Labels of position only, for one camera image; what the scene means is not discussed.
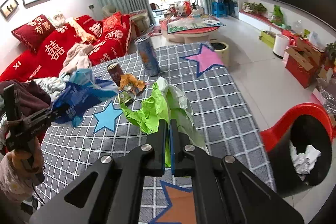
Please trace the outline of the left hand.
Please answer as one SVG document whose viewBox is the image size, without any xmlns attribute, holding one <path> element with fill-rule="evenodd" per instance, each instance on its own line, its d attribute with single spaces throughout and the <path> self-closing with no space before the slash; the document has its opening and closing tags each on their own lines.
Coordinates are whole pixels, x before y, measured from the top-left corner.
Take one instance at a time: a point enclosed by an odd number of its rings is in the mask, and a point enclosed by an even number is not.
<svg viewBox="0 0 336 224">
<path fill-rule="evenodd" d="M 34 145 L 30 152 L 14 149 L 6 154 L 14 172 L 22 180 L 32 180 L 37 174 L 43 173 L 44 169 L 45 162 L 39 139 L 35 137 L 31 141 L 34 141 Z"/>
</svg>

